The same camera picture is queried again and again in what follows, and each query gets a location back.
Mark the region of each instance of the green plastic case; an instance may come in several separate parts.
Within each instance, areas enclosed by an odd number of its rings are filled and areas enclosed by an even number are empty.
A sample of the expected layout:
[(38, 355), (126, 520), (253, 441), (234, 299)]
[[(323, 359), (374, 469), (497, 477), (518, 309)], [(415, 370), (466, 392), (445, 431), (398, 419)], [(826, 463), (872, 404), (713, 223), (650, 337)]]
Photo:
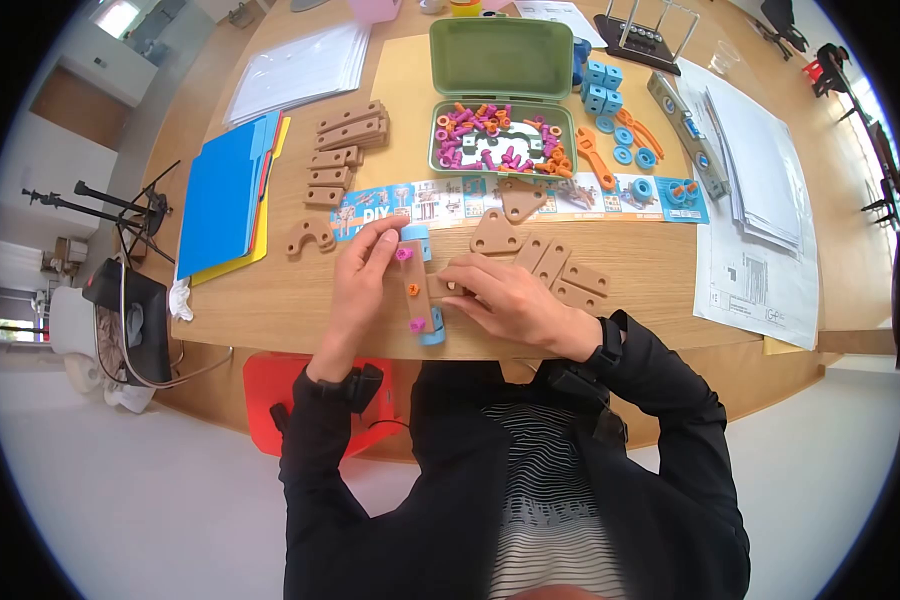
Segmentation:
[[(481, 104), (511, 106), (510, 119), (521, 123), (542, 115), (559, 126), (560, 141), (577, 173), (577, 144), (573, 116), (557, 102), (573, 88), (573, 32), (564, 23), (524, 18), (456, 17), (430, 26), (430, 65), (433, 88), (446, 100), (433, 107), (430, 126), (430, 167), (437, 173), (530, 177), (467, 169), (446, 169), (437, 159), (440, 142), (434, 138), (437, 118), (455, 111), (454, 103), (476, 109)], [(506, 143), (506, 134), (496, 139)], [(480, 154), (465, 154), (463, 164), (478, 162)], [(535, 178), (562, 180), (558, 174), (534, 172)]]

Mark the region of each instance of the black wristwatch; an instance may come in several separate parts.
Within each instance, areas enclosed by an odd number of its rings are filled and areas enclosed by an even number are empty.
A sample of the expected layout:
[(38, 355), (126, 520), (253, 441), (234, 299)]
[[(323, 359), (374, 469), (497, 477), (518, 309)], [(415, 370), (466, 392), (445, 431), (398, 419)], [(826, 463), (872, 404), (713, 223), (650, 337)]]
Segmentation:
[(587, 367), (588, 371), (601, 373), (616, 367), (620, 362), (620, 357), (624, 354), (623, 343), (620, 342), (620, 331), (626, 331), (627, 313), (618, 310), (610, 318), (597, 317), (597, 321), (600, 322), (600, 328), (603, 330), (603, 343), (598, 345), (593, 350), (593, 354), (590, 354), (590, 357), (580, 364)]

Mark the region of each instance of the red chair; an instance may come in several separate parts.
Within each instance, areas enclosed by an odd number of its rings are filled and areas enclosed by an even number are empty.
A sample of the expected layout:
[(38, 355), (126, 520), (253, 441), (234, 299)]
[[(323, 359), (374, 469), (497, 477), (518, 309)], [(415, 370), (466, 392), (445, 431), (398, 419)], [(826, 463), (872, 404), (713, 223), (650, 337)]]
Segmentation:
[[(259, 352), (247, 359), (243, 365), (246, 422), (250, 428), (253, 444), (264, 454), (280, 456), (283, 436), (274, 425), (270, 409), (276, 403), (282, 402), (287, 407), (288, 413), (294, 410), (294, 381), (310, 362), (310, 358), (310, 354)], [(403, 423), (401, 418), (394, 416), (391, 361), (358, 358), (353, 365), (362, 367), (367, 363), (372, 363), (384, 372), (384, 380), (363, 411), (362, 422), (356, 414), (353, 415), (353, 433), (343, 453), (344, 458), (363, 452), (384, 438), (396, 435), (404, 428), (404, 425), (396, 422), (381, 422), (367, 428), (376, 421), (394, 420)]]
[(814, 84), (816, 84), (820, 76), (824, 74), (824, 69), (820, 66), (819, 60), (814, 60), (800, 70), (806, 73), (810, 78), (810, 81)]

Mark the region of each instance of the orange plastic wrench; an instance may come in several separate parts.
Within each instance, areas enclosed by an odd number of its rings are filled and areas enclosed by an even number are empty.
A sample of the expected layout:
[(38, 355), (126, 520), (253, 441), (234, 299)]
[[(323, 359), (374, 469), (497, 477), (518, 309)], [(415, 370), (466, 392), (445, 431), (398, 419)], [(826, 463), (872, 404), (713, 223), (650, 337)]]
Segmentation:
[(617, 111), (617, 120), (620, 121), (621, 125), (624, 125), (629, 128), (629, 130), (633, 133), (633, 140), (637, 143), (638, 146), (644, 146), (647, 148), (651, 148), (653, 153), (656, 154), (656, 158), (659, 161), (663, 161), (663, 148), (660, 147), (660, 143), (657, 141), (657, 138), (654, 137), (650, 130), (644, 126), (643, 123), (640, 123), (634, 118), (634, 115), (630, 114), (630, 112), (626, 108), (621, 108)]
[(576, 129), (576, 153), (584, 157), (593, 167), (593, 172), (600, 181), (600, 187), (611, 191), (616, 189), (617, 180), (613, 178), (611, 170), (604, 164), (604, 160), (597, 153), (597, 135), (593, 129), (585, 126)]

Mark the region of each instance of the person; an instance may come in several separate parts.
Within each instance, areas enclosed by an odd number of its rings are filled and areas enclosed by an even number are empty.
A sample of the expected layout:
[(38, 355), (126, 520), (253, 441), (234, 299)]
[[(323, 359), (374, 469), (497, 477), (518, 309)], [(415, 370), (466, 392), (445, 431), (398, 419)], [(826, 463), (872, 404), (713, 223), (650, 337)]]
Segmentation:
[[(333, 318), (292, 410), (270, 411), (283, 434), (284, 597), (742, 598), (750, 542), (716, 392), (624, 311), (594, 318), (481, 254), (437, 273), (475, 294), (444, 307), (562, 358), (527, 385), (506, 383), (497, 362), (424, 361), (408, 425), (420, 475), (397, 509), (368, 516), (338, 466), (360, 412), (353, 361), (408, 221), (369, 222), (342, 250)], [(576, 383), (598, 393), (543, 376), (565, 367), (593, 375)], [(659, 420), (659, 474), (627, 458), (607, 390)]]
[(844, 69), (844, 61), (849, 62), (851, 59), (847, 48), (840, 46), (839, 48), (833, 44), (826, 43), (820, 46), (816, 51), (816, 63), (819, 68), (823, 69), (816, 83), (813, 84), (813, 91), (817, 98), (826, 94), (829, 90), (847, 93), (847, 86), (841, 77)]

